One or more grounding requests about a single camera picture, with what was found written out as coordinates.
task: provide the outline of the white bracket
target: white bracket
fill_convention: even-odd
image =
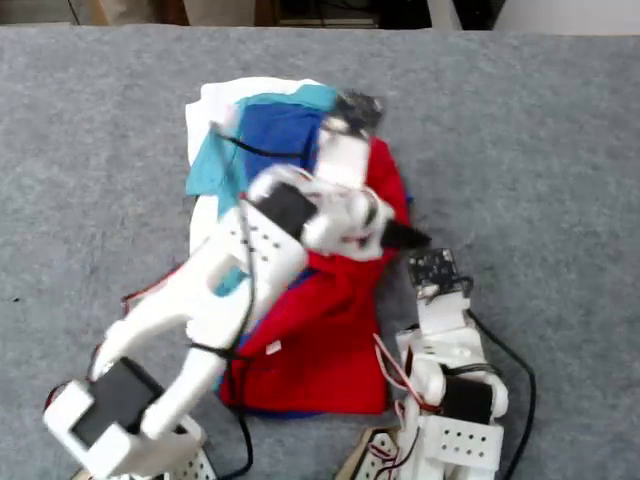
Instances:
[[[393,465],[393,460],[385,462],[380,457],[374,455],[369,449],[369,446],[384,452],[384,454],[388,455],[390,459],[395,459],[398,455],[398,447],[388,433],[375,433],[362,453],[360,467],[351,477],[353,480],[373,480],[381,468]],[[385,475],[383,478],[385,480],[395,479],[397,469],[392,470],[390,473],[390,477]]]
[[[422,417],[424,455],[453,465],[496,471],[504,430],[500,425],[482,425],[453,418]]]

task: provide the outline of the white wall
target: white wall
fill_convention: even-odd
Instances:
[[[640,0],[506,0],[495,30],[640,34]]]

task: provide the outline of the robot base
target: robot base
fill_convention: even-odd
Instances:
[[[139,480],[143,477],[134,475],[120,475],[111,477],[108,480]],[[165,473],[158,480],[215,480],[218,478],[209,457],[203,449],[198,450],[196,456],[177,465],[173,471]],[[79,470],[70,480],[95,480],[86,470]]]

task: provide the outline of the gray felt surface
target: gray felt surface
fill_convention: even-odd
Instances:
[[[0,479],[74,470],[44,397],[82,374],[123,293],[185,258],[183,106],[246,75],[387,97],[418,225],[538,373],[517,478],[640,478],[640,39],[144,27],[0,30]],[[378,299],[387,338],[415,321],[402,266]],[[184,344],[161,339],[145,365],[166,381]],[[511,388],[509,458],[525,377],[488,348]],[[229,415],[207,399],[195,416],[219,470],[241,464]],[[381,421],[254,419],[248,478],[331,478]]]

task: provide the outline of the wire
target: wire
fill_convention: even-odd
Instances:
[[[500,338],[498,338],[491,330],[487,328],[487,326],[480,321],[480,319],[473,313],[471,309],[467,310],[469,317],[476,323],[478,329],[484,333],[484,335],[495,343],[498,347],[500,347],[507,355],[509,355],[518,365],[522,367],[522,369],[527,373],[529,377],[529,413],[527,414],[527,420],[524,425],[524,430],[522,431],[522,437],[520,437],[520,442],[518,443],[518,447],[516,448],[515,453],[513,454],[513,458],[505,471],[503,480],[510,480],[513,477],[513,472],[515,472],[518,464],[520,463],[520,459],[522,458],[522,454],[524,453],[525,448],[527,447],[527,443],[529,442],[529,437],[531,436],[531,431],[533,429],[533,422],[536,413],[536,397],[537,397],[537,385],[536,385],[536,375],[531,368],[531,366],[518,355],[513,349],[511,349],[507,344],[505,344]]]
[[[73,1],[67,0],[67,4],[69,5],[69,10],[71,10],[71,15],[73,16],[73,20],[76,22],[76,25],[80,25],[80,17],[78,17],[76,7],[73,6]]]
[[[463,365],[461,367],[449,368],[446,365],[441,365],[442,372],[445,375],[451,375],[452,377],[456,377],[458,375],[464,375],[465,373],[474,373],[474,372],[487,372],[493,373],[498,377],[502,377],[502,372],[498,370],[493,365],[488,363],[471,363],[469,365]]]
[[[123,317],[126,317],[129,314],[129,311],[131,310],[131,302],[144,297],[149,292],[151,292],[152,290],[155,290],[157,287],[165,283],[171,275],[176,273],[180,269],[180,267],[182,267],[182,265],[184,265],[184,262],[173,267],[171,270],[169,270],[167,273],[165,273],[162,277],[160,277],[158,280],[153,282],[151,285],[148,285],[143,289],[137,290],[133,293],[129,293],[124,297],[122,297],[120,299],[120,304],[122,305]]]
[[[413,442],[411,443],[411,448],[409,449],[407,454],[404,456],[404,458],[400,460],[398,463],[394,463],[389,467],[383,467],[380,470],[378,470],[378,472],[376,473],[376,476],[373,477],[373,480],[378,480],[383,473],[390,472],[392,470],[395,470],[396,468],[400,468],[402,465],[407,463],[409,461],[409,458],[411,457],[411,454],[413,453],[414,448],[416,448],[416,443],[418,443],[419,436],[420,436],[420,427],[416,429],[416,436],[413,438]]]
[[[400,430],[404,430],[404,405],[400,400],[396,400],[395,402],[393,402],[393,409],[398,416],[398,421],[400,422]]]
[[[59,383],[58,385],[56,385],[55,387],[53,387],[51,389],[51,391],[49,392],[49,395],[47,395],[46,400],[44,401],[44,408],[42,409],[43,412],[45,412],[47,410],[47,408],[49,408],[49,405],[51,405],[51,403],[53,403],[53,399],[56,397],[56,393],[58,393],[58,391],[68,385],[69,382],[62,382]]]
[[[215,133],[215,135],[210,135],[210,138],[212,141],[216,142],[216,148],[218,149],[218,153],[220,154],[220,158],[222,159],[226,157],[226,152],[224,151],[223,143],[221,140],[230,141],[234,145],[237,145],[238,147],[244,150],[247,150],[248,152],[251,152],[263,157],[304,158],[306,155],[308,155],[307,152],[278,153],[278,152],[269,152],[266,150],[261,150],[256,147],[252,147],[251,145],[247,145],[246,143],[242,142],[237,138],[229,137],[223,134],[220,131],[220,128],[213,123],[211,124],[211,131]],[[231,184],[231,188],[235,192],[240,194],[241,188],[239,185],[239,181],[235,176],[235,172],[231,168],[231,160],[227,160],[223,162],[223,169],[225,172],[225,176],[228,177],[228,182]],[[217,348],[212,348],[212,347],[208,347],[208,346],[197,344],[197,343],[192,344],[194,348],[207,350],[212,353],[215,353],[216,355],[220,355],[222,358],[226,358],[227,360],[226,374],[228,375],[228,379],[229,379],[229,390],[231,393],[231,403],[232,403],[232,405],[229,406],[228,408],[236,416],[236,419],[238,420],[238,424],[240,425],[240,429],[242,430],[242,436],[244,437],[245,447],[247,450],[247,461],[245,462],[245,464],[239,469],[219,477],[219,480],[232,480],[234,478],[240,477],[245,473],[247,473],[251,469],[251,466],[253,465],[253,442],[251,440],[251,432],[249,431],[249,426],[247,425],[247,421],[246,421],[244,397],[245,397],[247,372],[252,367],[252,362],[255,360],[255,358],[242,357],[237,353],[240,342],[242,340],[242,334],[246,330],[249,324],[249,321],[251,320],[251,314],[253,312],[253,306],[255,303],[255,272],[253,268],[253,255],[252,255],[253,248],[251,246],[251,233],[249,231],[250,230],[249,224],[248,224],[246,212],[244,209],[244,203],[242,201],[238,202],[238,216],[240,218],[243,238],[247,240],[245,243],[245,249],[246,249],[246,255],[247,255],[247,270],[248,270],[247,273],[248,273],[249,282],[250,282],[249,304],[245,311],[244,318],[242,319],[240,329],[238,330],[238,333],[229,348],[217,349]],[[241,378],[239,379],[239,382],[238,382],[239,383],[238,389],[236,389],[236,379],[234,378],[234,375],[233,375],[233,360],[244,360],[247,362],[247,365],[245,366],[245,368],[241,370]]]
[[[426,410],[428,412],[439,412],[440,407],[428,404],[427,402],[424,401],[422,396],[416,391],[416,389],[411,384],[411,381],[409,380],[409,377],[407,376],[405,371],[400,367],[400,365],[398,365],[398,362],[396,362],[393,359],[393,357],[391,356],[391,353],[389,353],[389,350],[387,350],[387,347],[384,346],[384,343],[382,343],[382,340],[376,333],[373,334],[373,339],[376,342],[376,345],[375,345],[376,356],[378,357],[380,368],[382,370],[382,374],[384,375],[384,377],[387,380],[389,380],[394,386],[399,385],[399,388],[406,387],[403,389],[408,390],[409,394],[414,398],[414,400],[418,403],[418,405],[422,410]],[[380,353],[384,354],[387,361],[391,364],[393,369],[396,371],[396,373],[400,377],[400,381],[393,380],[392,377],[389,375],[389,373],[386,370],[386,367],[384,366],[384,363],[382,362]]]
[[[218,128],[218,126],[213,123],[211,123],[210,129],[216,135],[209,135],[209,138],[211,139],[211,141],[216,143],[215,146],[218,149],[220,158],[222,159],[225,159],[226,157],[222,139],[233,141],[233,143],[240,146],[241,148],[248,147],[248,145],[240,142],[237,139],[232,139],[231,137],[227,137],[226,135],[223,135],[220,129]],[[231,188],[235,190],[237,194],[240,194],[241,192],[240,185],[239,185],[240,182],[236,178],[235,172],[230,166],[230,162],[231,161],[229,159],[227,159],[226,161],[223,161],[223,169],[225,172],[225,176],[227,177],[227,180],[231,184]],[[240,328],[238,329],[238,333],[233,339],[233,342],[231,342],[230,347],[226,349],[226,355],[228,355],[227,375],[229,377],[231,402],[233,404],[233,406],[230,406],[228,408],[229,408],[229,411],[231,411],[236,416],[236,419],[238,420],[238,424],[240,425],[240,429],[242,430],[242,436],[244,437],[245,447],[247,450],[247,461],[239,469],[221,476],[220,480],[232,480],[234,478],[240,477],[241,475],[244,475],[245,473],[247,473],[251,469],[251,466],[253,465],[253,442],[251,440],[251,432],[249,431],[249,426],[247,425],[247,421],[245,418],[245,407],[244,407],[244,387],[245,387],[245,382],[247,378],[246,377],[247,368],[242,370],[239,401],[236,399],[237,392],[236,392],[235,379],[233,377],[233,357],[236,356],[237,354],[236,350],[238,349],[240,345],[240,341],[242,340],[242,334],[244,333],[245,329],[249,324],[249,321],[251,320],[253,305],[255,303],[255,272],[253,268],[254,266],[253,266],[253,254],[252,254],[253,248],[251,247],[251,232],[249,231],[249,222],[247,221],[247,215],[244,209],[243,201],[238,202],[238,217],[240,220],[240,228],[242,229],[242,236],[246,240],[244,245],[245,245],[246,257],[247,257],[247,270],[248,270],[247,274],[249,276],[249,290],[250,290],[249,303],[245,310],[242,321],[240,322]]]
[[[218,137],[224,139],[224,140],[230,141],[234,145],[237,145],[238,147],[242,148],[243,150],[246,150],[247,152],[254,153],[254,154],[260,155],[262,157],[269,157],[269,158],[301,158],[301,157],[304,157],[306,155],[306,152],[295,152],[295,153],[270,152],[270,151],[267,151],[267,150],[262,150],[260,148],[252,147],[251,145],[247,145],[242,140],[240,140],[238,138],[235,138],[235,137],[228,137],[227,135],[224,135],[220,131],[216,131],[216,135]]]

